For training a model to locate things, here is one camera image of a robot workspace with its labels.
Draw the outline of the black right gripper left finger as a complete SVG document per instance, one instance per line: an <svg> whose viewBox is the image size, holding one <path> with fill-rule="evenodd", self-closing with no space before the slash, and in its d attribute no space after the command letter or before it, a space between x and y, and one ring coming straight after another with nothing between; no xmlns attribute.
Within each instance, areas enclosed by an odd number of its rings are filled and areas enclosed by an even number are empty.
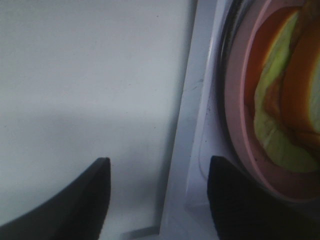
<svg viewBox="0 0 320 240"><path fill-rule="evenodd" d="M111 161L95 160L54 197L1 225L2 240L97 240L111 197Z"/></svg>

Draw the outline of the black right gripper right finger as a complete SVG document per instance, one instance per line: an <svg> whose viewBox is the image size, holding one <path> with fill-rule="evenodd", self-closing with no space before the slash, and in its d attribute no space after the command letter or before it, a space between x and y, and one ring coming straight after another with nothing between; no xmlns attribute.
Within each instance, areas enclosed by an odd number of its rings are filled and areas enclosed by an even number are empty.
<svg viewBox="0 0 320 240"><path fill-rule="evenodd" d="M207 196L221 240L318 240L320 225L266 193L222 156L212 156Z"/></svg>

